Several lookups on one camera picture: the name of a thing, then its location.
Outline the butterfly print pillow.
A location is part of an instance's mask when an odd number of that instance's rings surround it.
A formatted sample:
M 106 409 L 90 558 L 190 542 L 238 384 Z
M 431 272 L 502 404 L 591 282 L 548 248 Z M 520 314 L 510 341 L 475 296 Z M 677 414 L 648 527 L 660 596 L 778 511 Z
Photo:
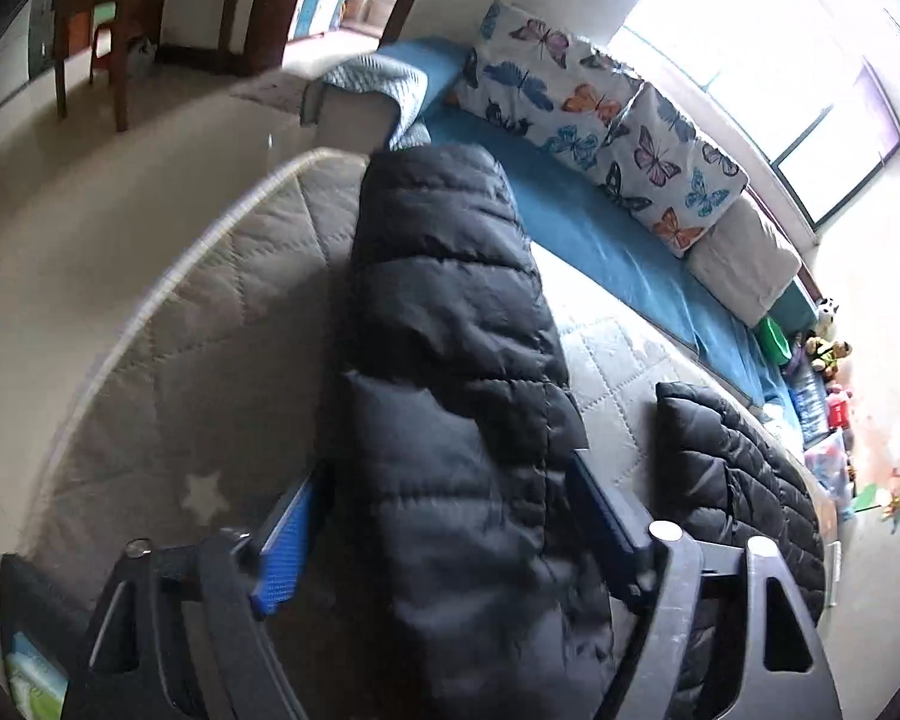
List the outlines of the butterfly print pillow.
M 642 83 L 601 144 L 600 188 L 678 259 L 748 187 L 746 171 L 667 96 Z
M 587 39 L 496 0 L 448 102 L 590 172 L 640 85 Z

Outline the large window green frame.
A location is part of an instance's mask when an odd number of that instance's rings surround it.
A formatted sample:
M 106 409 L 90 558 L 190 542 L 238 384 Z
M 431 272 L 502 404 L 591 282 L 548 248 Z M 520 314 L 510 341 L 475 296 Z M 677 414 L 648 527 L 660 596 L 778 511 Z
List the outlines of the large window green frame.
M 639 0 L 613 43 L 704 94 L 820 231 L 900 152 L 878 29 L 865 0 Z

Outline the white refrigerator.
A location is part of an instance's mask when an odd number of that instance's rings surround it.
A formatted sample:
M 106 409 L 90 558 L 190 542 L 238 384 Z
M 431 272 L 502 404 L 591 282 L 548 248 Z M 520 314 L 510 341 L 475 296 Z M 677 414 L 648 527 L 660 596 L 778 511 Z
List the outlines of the white refrigerator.
M 0 39 L 0 107 L 53 65 L 55 0 L 27 0 Z

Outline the purple plush toy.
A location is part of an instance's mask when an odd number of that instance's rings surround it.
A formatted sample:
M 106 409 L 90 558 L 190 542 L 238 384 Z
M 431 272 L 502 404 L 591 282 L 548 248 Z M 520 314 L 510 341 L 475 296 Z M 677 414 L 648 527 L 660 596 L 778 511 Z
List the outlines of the purple plush toy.
M 793 387 L 795 382 L 802 377 L 807 367 L 808 358 L 805 351 L 805 335 L 803 333 L 795 333 L 790 339 L 790 359 L 781 367 L 782 379 L 784 379 L 788 387 Z

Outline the folded light blue blanket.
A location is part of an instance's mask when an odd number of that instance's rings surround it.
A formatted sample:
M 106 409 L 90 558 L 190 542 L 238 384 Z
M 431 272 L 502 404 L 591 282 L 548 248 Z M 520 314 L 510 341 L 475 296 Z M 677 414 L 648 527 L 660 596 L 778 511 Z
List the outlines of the folded light blue blanket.
M 429 80 L 424 71 L 380 54 L 361 54 L 308 83 L 301 124 L 313 144 L 356 154 L 429 145 L 421 121 Z

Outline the clear plastic storage box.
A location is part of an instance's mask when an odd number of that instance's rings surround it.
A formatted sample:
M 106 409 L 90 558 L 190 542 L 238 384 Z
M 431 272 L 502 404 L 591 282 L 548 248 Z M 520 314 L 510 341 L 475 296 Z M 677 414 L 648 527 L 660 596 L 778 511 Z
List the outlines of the clear plastic storage box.
M 842 427 L 837 427 L 836 431 L 805 450 L 805 465 L 827 495 L 834 500 L 839 514 L 852 511 L 854 483 L 850 481 L 850 465 Z

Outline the white plain pillow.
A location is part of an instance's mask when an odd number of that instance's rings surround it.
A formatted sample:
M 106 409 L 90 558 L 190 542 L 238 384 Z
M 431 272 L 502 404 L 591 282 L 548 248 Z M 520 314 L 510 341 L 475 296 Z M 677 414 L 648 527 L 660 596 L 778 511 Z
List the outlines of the white plain pillow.
M 745 192 L 685 257 L 686 270 L 746 327 L 754 328 L 798 275 L 802 259 Z

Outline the left butterfly print pillow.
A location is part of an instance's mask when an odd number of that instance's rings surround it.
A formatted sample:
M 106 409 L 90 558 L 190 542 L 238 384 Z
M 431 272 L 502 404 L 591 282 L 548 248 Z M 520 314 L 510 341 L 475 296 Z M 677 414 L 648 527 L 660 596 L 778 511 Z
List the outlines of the left butterfly print pillow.
M 448 102 L 590 172 L 640 85 L 587 39 L 496 0 Z

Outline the grey quilted star mattress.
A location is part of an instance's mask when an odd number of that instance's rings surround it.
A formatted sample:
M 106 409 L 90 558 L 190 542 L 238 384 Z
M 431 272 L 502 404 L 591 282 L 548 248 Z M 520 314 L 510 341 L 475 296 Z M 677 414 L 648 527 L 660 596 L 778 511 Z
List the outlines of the grey quilted star mattress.
M 22 550 L 4 559 L 32 576 L 22 595 L 1 598 L 9 671 L 43 656 L 66 697 L 126 544 L 176 548 L 224 528 L 256 532 L 308 479 L 304 573 L 266 628 L 302 718 L 383 718 L 367 683 L 343 379 L 352 244 L 372 158 L 315 149 L 290 161 L 216 221 L 126 325 L 53 445 Z M 530 244 L 559 333 L 609 328 L 624 341 L 624 385 L 598 408 L 628 420 L 626 483 L 652 474 L 645 408 L 657 382 L 702 383 L 754 418 L 644 317 Z

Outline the husky plush toy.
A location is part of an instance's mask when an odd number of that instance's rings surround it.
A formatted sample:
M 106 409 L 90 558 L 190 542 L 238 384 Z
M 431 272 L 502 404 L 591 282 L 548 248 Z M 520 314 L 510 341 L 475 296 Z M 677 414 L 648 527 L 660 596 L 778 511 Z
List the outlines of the husky plush toy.
M 832 298 L 823 298 L 816 305 L 816 320 L 813 325 L 813 333 L 824 341 L 836 339 L 836 319 L 839 314 L 839 304 Z

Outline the plush bear yellow vest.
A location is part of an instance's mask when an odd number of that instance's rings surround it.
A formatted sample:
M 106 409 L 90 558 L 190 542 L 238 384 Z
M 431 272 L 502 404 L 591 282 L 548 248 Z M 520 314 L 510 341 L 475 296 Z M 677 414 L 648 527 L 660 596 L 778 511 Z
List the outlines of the plush bear yellow vest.
M 821 337 L 809 337 L 803 343 L 806 359 L 816 374 L 820 374 L 824 382 L 832 382 L 839 372 L 839 364 L 852 355 L 852 346 L 845 341 L 827 341 Z

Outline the green plastic basin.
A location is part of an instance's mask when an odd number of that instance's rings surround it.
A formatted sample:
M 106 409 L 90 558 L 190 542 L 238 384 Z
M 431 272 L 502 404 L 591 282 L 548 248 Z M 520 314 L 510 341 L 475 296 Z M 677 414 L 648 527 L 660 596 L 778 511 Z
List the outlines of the green plastic basin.
M 764 358 L 769 364 L 775 367 L 785 367 L 792 361 L 790 341 L 774 317 L 764 316 L 752 329 L 752 333 L 758 340 Z

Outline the colourful paper pinwheel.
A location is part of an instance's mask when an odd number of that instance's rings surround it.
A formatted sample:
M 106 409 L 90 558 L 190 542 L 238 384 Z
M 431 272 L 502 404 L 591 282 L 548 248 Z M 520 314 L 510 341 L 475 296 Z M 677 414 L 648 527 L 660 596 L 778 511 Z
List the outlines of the colourful paper pinwheel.
M 900 471 L 894 470 L 886 483 L 867 484 L 852 500 L 852 512 L 878 512 L 896 533 L 900 528 Z

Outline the black puffer down jacket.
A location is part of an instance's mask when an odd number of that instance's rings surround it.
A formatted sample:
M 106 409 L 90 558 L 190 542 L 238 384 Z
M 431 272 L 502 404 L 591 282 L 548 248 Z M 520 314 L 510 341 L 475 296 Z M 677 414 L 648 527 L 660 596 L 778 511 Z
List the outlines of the black puffer down jacket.
M 820 525 L 781 444 L 702 383 L 652 388 L 649 481 L 621 476 L 624 341 L 561 335 L 502 166 L 475 146 L 375 154 L 359 195 L 343 355 L 383 718 L 600 718 L 637 617 L 610 594 L 567 497 L 601 488 L 699 543 L 772 539 L 814 627 Z M 665 718 L 725 718 L 740 592 L 697 603 Z

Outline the right butterfly print pillow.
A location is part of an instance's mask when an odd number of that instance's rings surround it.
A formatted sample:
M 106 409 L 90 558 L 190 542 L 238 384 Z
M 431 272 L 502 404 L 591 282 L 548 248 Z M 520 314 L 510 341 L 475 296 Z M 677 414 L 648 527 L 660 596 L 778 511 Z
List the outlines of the right butterfly print pillow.
M 678 259 L 748 187 L 746 171 L 667 96 L 642 83 L 601 144 L 600 188 Z

